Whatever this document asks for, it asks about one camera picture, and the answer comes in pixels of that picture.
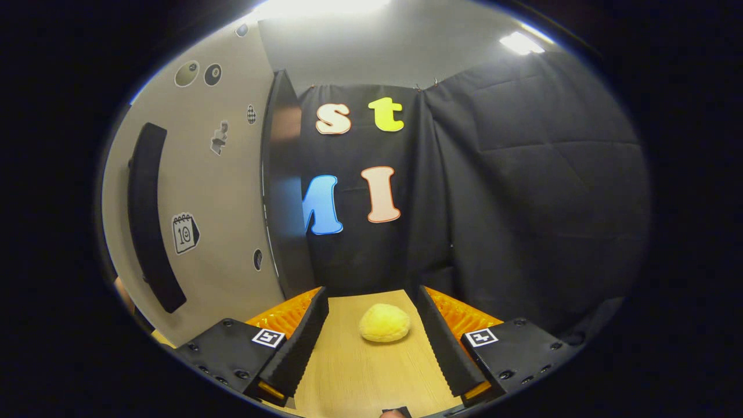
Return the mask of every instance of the foam letter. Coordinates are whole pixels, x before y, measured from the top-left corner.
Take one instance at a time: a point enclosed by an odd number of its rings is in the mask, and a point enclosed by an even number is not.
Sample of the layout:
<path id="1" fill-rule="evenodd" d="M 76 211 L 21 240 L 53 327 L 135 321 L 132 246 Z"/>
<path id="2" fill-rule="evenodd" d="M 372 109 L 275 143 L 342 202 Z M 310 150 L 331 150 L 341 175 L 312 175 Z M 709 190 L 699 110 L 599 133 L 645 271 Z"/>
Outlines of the foam letter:
<path id="1" fill-rule="evenodd" d="M 361 172 L 361 176 L 369 183 L 371 213 L 367 219 L 370 222 L 390 222 L 400 217 L 400 211 L 392 201 L 389 178 L 393 174 L 395 170 L 392 167 L 372 167 Z"/>
<path id="2" fill-rule="evenodd" d="M 403 121 L 395 120 L 395 116 L 392 114 L 393 111 L 403 110 L 403 105 L 393 103 L 391 97 L 382 97 L 375 100 L 369 104 L 369 108 L 374 110 L 374 123 L 377 124 L 377 128 L 387 132 L 395 132 L 405 126 Z"/>
<path id="3" fill-rule="evenodd" d="M 305 199 L 302 200 L 302 212 L 305 216 L 305 232 L 310 226 L 310 218 L 315 214 L 315 223 L 312 233 L 315 235 L 338 234 L 343 230 L 343 224 L 338 222 L 335 215 L 335 201 L 333 189 L 338 179 L 335 176 L 317 176 L 310 181 Z"/>
<path id="4" fill-rule="evenodd" d="M 317 108 L 315 123 L 317 131 L 323 135 L 345 134 L 351 128 L 351 119 L 346 116 L 351 113 L 344 104 L 328 103 Z"/>

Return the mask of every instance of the checkered flag sticker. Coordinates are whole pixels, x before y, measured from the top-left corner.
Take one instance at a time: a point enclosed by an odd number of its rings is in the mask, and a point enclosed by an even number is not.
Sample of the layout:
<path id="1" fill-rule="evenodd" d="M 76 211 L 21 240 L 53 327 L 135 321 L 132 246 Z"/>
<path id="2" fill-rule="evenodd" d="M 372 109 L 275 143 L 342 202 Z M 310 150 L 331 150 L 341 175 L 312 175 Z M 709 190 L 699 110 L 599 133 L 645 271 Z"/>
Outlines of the checkered flag sticker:
<path id="1" fill-rule="evenodd" d="M 256 120 L 258 119 L 258 115 L 256 114 L 256 109 L 253 107 L 253 105 L 250 105 L 247 107 L 247 122 L 249 124 L 254 124 Z"/>

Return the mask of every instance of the wooden table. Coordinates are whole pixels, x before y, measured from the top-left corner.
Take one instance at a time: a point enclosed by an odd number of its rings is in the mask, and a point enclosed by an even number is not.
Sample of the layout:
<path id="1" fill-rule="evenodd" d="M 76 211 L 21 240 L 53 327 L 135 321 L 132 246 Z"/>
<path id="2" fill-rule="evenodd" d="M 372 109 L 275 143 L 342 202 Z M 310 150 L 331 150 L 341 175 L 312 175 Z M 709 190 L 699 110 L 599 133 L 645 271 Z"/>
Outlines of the wooden table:
<path id="1" fill-rule="evenodd" d="M 375 303 L 410 315 L 410 332 L 392 343 L 361 338 L 361 316 Z M 413 418 L 457 405 L 421 323 L 403 290 L 329 298 L 329 313 L 294 395 L 294 408 L 308 418 L 378 418 L 383 409 L 406 406 Z"/>

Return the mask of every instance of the black handle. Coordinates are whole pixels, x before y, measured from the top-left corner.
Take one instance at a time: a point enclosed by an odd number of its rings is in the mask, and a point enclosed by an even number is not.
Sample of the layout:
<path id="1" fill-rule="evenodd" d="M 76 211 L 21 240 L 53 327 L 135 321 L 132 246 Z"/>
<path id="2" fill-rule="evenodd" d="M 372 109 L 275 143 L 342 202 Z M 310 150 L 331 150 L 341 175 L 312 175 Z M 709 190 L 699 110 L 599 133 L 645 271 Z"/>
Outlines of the black handle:
<path id="1" fill-rule="evenodd" d="M 145 281 L 160 305 L 173 313 L 186 303 L 165 252 L 158 213 L 158 171 L 167 131 L 145 123 L 129 162 L 129 230 Z"/>

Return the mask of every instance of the ceiling light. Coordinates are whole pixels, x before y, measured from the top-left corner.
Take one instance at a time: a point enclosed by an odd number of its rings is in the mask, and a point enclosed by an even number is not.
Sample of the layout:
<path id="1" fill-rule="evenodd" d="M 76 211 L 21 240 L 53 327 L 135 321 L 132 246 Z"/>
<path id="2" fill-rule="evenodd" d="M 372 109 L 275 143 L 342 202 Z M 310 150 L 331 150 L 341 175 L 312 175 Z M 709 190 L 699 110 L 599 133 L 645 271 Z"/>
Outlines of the ceiling light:
<path id="1" fill-rule="evenodd" d="M 549 42 L 551 44 L 554 44 L 555 42 L 552 39 L 549 39 L 547 35 L 543 34 L 542 32 L 539 32 L 537 29 L 532 28 L 529 25 L 526 25 L 525 23 L 521 23 L 521 27 L 528 30 L 529 32 L 537 35 L 538 37 L 542 38 L 546 42 Z"/>
<path id="2" fill-rule="evenodd" d="M 520 32 L 513 32 L 511 35 L 501 38 L 501 43 L 520 55 L 526 55 L 530 52 L 540 54 L 545 51 L 542 47 L 537 45 L 536 42 L 527 38 L 526 35 Z"/>

